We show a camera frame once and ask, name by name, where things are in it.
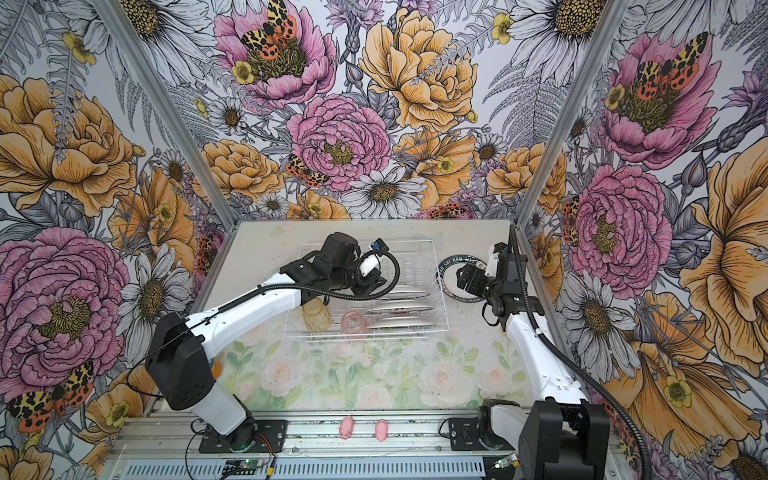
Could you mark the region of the plate with green lettered rim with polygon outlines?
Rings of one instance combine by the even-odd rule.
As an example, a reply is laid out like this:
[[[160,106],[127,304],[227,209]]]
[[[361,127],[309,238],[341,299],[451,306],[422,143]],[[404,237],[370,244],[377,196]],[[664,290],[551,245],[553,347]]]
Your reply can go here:
[[[485,272],[486,263],[473,255],[457,254],[446,257],[438,263],[437,277],[446,297],[461,303],[479,303],[482,301],[477,295],[467,292],[467,282],[464,281],[466,267],[469,273],[477,270]]]

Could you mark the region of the plate with orange sunburst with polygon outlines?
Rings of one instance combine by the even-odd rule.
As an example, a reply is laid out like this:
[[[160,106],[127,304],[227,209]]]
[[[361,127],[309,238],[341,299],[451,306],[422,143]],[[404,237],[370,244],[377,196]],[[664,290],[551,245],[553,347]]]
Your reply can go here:
[[[420,303],[416,301],[392,301],[371,306],[366,309],[365,313],[370,315],[416,314],[429,312],[433,309],[434,307],[427,303]]]

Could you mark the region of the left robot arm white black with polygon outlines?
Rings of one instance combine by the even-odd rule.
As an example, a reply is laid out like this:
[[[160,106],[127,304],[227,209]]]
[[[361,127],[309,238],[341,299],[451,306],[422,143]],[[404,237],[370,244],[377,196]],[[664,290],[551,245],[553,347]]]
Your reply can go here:
[[[257,439],[247,407],[218,383],[212,361],[244,334],[309,301],[372,301],[394,289],[401,266],[387,244],[362,251],[335,232],[321,248],[282,266],[254,289],[208,310],[162,317],[144,359],[160,396],[174,411],[188,411],[212,428],[224,447],[245,451]]]

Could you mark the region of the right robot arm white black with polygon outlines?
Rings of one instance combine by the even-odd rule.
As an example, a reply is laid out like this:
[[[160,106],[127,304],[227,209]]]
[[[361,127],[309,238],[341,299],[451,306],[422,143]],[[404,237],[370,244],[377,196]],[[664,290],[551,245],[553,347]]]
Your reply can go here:
[[[541,304],[528,293],[525,256],[498,243],[486,267],[467,264],[456,277],[461,290],[483,301],[490,326],[516,347],[532,394],[528,406],[486,399],[479,409],[482,441],[512,449],[497,468],[512,468],[525,479],[603,478],[610,420],[556,356]]]

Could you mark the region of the yellow glass cup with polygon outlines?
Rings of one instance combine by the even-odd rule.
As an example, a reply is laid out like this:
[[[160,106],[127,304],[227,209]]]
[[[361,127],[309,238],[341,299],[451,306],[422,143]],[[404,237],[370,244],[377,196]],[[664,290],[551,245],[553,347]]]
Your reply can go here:
[[[305,303],[301,307],[301,313],[308,333],[325,333],[333,324],[328,306],[319,298]]]

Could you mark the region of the pink glass cup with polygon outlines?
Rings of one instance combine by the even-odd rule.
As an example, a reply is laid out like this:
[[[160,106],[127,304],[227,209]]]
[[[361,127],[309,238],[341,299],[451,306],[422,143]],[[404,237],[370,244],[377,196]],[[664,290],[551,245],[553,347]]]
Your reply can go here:
[[[363,335],[368,332],[368,321],[359,311],[348,311],[341,318],[341,332],[344,335]]]

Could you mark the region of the left pink clip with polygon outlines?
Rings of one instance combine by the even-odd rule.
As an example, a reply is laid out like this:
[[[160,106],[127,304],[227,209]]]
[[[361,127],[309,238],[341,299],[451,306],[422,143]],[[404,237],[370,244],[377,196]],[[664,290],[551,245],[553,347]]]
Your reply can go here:
[[[342,440],[348,440],[354,433],[355,422],[352,416],[346,416],[339,425],[339,437]]]

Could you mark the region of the pink clip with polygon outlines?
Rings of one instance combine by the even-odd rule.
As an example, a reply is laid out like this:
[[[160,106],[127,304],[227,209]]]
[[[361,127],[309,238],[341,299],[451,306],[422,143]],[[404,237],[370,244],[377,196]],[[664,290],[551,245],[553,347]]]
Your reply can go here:
[[[389,425],[386,420],[379,420],[375,426],[375,438],[378,442],[384,442],[388,439]]]
[[[346,416],[339,425],[339,437],[342,440],[348,440],[354,433],[355,422],[352,416]]]

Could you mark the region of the right pink clip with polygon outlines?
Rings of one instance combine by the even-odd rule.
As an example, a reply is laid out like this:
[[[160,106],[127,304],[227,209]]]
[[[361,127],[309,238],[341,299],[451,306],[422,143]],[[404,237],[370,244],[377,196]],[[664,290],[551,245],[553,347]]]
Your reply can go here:
[[[384,442],[388,439],[389,425],[386,420],[379,420],[375,426],[375,438],[378,442]]]

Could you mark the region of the right circuit board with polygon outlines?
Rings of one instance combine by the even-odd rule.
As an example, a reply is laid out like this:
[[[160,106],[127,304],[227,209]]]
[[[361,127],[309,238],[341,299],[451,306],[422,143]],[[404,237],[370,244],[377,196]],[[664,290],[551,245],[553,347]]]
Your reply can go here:
[[[510,453],[498,460],[493,464],[494,469],[507,469],[517,468],[520,465],[518,456],[515,453]]]

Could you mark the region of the green circuit board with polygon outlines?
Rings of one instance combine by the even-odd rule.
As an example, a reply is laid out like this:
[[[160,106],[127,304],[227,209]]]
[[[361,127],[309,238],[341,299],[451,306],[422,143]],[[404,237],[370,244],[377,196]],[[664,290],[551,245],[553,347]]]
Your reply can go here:
[[[267,459],[231,459],[223,465],[221,478],[230,476],[253,476],[266,475],[271,466],[271,461]]]

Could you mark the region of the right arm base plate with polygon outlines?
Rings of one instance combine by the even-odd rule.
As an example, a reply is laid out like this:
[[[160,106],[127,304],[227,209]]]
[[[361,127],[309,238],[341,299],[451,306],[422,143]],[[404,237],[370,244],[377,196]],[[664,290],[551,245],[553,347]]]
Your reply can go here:
[[[505,440],[481,430],[477,417],[450,417],[447,419],[447,429],[441,427],[440,433],[447,437],[450,449],[454,452],[512,450],[512,446]]]

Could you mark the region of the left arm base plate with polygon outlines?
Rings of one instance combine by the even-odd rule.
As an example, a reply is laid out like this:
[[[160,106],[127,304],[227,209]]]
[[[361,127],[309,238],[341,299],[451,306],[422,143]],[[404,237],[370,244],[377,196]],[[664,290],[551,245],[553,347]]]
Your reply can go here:
[[[281,453],[286,439],[286,420],[247,419],[232,433],[222,435],[207,426],[200,442],[202,454]]]

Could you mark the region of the aluminium front rail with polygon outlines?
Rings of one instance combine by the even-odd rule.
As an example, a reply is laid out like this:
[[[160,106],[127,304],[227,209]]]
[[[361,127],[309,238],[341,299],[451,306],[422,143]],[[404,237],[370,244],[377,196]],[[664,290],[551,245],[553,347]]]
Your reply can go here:
[[[352,437],[342,440],[342,412],[258,412],[256,420],[286,420],[281,453],[202,454],[205,426],[189,415],[158,413],[129,421],[100,473],[102,479],[222,479],[231,459],[267,459],[266,475],[224,479],[520,479],[512,468],[494,469],[511,451],[454,452],[440,428],[469,410],[357,411]],[[389,425],[378,442],[375,426]]]

